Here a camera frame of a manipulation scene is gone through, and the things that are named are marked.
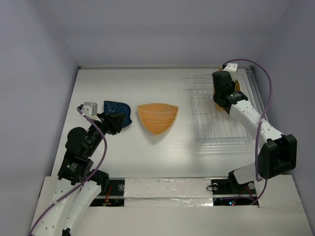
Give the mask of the dark blue plate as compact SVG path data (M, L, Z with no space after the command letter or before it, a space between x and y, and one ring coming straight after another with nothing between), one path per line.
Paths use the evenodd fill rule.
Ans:
M131 108L126 103L105 100L103 102L103 110L105 113L109 113L109 114L113 114L113 113L124 114L125 118L123 121L122 128L126 128L132 124Z

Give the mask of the triangular woven orange plate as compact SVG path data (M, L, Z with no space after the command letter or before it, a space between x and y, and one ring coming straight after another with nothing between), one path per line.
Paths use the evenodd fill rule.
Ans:
M178 106L164 103L150 103L137 106L142 125L153 135L160 135L166 132L175 122L178 111Z

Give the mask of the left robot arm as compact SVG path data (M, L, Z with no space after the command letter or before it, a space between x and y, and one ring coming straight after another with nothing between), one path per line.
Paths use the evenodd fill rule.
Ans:
M57 174L56 188L47 209L38 217L29 231L30 236L72 236L84 213L99 194L108 192L109 175L93 168L91 156L106 134L120 133L124 114L83 113L91 126L75 127L67 135L66 152Z

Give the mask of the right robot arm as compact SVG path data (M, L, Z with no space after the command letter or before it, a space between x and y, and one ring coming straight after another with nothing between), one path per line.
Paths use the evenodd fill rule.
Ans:
M237 193L245 184L268 180L296 167L297 140L274 128L253 107L247 96L235 90L235 81L228 71L212 74L214 102L238 121L255 140L254 163L229 172L227 189Z

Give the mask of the yellow round woven plate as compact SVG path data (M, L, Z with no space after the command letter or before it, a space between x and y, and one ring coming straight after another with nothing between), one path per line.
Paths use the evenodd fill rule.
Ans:
M237 79L232 81L233 87L234 87L234 92L240 91L241 87L240 87L240 83Z

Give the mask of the white foam front board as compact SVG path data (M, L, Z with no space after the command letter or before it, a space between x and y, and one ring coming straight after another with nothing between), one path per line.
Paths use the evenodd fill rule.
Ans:
M92 206L100 187L86 184L58 202L71 189L67 180L47 177L36 216L34 235L60 236L310 236L294 181L278 176L255 185L258 205L216 206L219 196L207 191L210 178L126 178L123 206Z

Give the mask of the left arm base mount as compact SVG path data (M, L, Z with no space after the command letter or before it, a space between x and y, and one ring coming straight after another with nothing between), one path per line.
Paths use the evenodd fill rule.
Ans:
M109 186L101 192L90 204L91 207L123 207L125 205L124 198L125 179L111 178Z

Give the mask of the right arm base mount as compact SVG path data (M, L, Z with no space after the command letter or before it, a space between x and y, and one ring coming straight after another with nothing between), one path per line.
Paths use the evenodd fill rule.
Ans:
M232 185L227 178L215 178L206 190L212 193L214 206L250 206L257 199L253 181Z

